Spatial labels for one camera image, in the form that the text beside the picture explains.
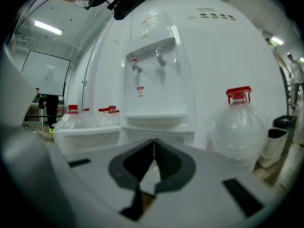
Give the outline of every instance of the black trash bin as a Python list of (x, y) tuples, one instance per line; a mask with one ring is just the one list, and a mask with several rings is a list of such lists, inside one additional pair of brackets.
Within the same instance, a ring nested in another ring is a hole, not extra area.
[(282, 155), (287, 155), (290, 145), (293, 142), (294, 134), (295, 134), (295, 124), (297, 117), (296, 116), (280, 116), (274, 120), (274, 127), (286, 129), (288, 131), (288, 136), (286, 140), (286, 144), (283, 149)]

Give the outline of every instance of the ceiling light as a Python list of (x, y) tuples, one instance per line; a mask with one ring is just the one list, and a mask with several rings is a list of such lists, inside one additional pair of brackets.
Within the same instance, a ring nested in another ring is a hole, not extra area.
[(284, 44), (284, 41), (282, 41), (281, 39), (279, 39), (278, 37), (272, 37), (271, 39), (271, 42), (274, 42), (274, 43), (276, 43), (277, 45), (283, 45)]
[(42, 23), (40, 21), (35, 21), (35, 26), (43, 28), (43, 29), (46, 29), (48, 31), (51, 31), (51, 32), (53, 32), (53, 33), (55, 33), (57, 35), (61, 35), (62, 34), (62, 30), (57, 29), (57, 28), (55, 28), (53, 26), (47, 25), (45, 23)]

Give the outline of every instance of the person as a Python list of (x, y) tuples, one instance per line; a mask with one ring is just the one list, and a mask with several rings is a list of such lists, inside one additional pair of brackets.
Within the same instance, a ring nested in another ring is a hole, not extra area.
[(280, 54), (277, 52), (276, 47), (274, 44), (271, 43), (270, 39), (266, 38), (265, 41), (267, 42), (267, 44), (269, 45), (273, 55), (275, 56), (275, 59), (277, 61), (277, 64), (279, 66), (279, 70), (283, 79), (283, 83), (284, 83), (284, 90), (285, 90), (285, 96), (286, 96), (286, 109), (287, 109), (287, 115), (289, 115), (289, 107), (288, 107), (288, 97), (289, 97), (289, 92), (288, 92), (288, 84), (287, 84), (287, 79), (285, 76), (285, 72), (282, 69), (281, 65), (283, 65), (283, 67), (288, 71), (288, 76), (291, 78), (291, 72), (288, 70), (286, 63), (284, 62), (284, 60), (282, 59), (282, 57), (280, 56)]
[(288, 59), (291, 61), (290, 67), (291, 70), (294, 74), (294, 103), (291, 106), (291, 108), (293, 110), (295, 110), (297, 101), (298, 101), (298, 91), (300, 86), (302, 87), (302, 91), (303, 91), (303, 98), (304, 98), (304, 72), (303, 69), (301, 67), (301, 65), (294, 60), (293, 56), (288, 53), (287, 54)]

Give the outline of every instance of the whiteboard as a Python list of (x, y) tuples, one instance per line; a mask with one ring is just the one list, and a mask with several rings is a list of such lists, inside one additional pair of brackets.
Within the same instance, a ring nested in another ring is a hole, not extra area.
[(21, 74), (40, 94), (63, 95), (69, 65), (69, 60), (30, 51)]

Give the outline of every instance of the black slot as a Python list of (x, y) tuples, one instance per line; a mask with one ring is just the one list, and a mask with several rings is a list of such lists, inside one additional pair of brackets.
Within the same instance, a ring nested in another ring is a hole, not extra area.
[(223, 181), (223, 185), (247, 217), (255, 214), (263, 208), (263, 205), (257, 201), (236, 179), (225, 180)]
[(81, 160), (77, 160), (77, 161), (70, 161), (70, 162), (68, 162), (68, 165), (73, 168), (73, 167), (76, 167), (79, 165), (85, 165), (88, 163), (91, 163), (91, 161), (89, 159), (81, 159)]

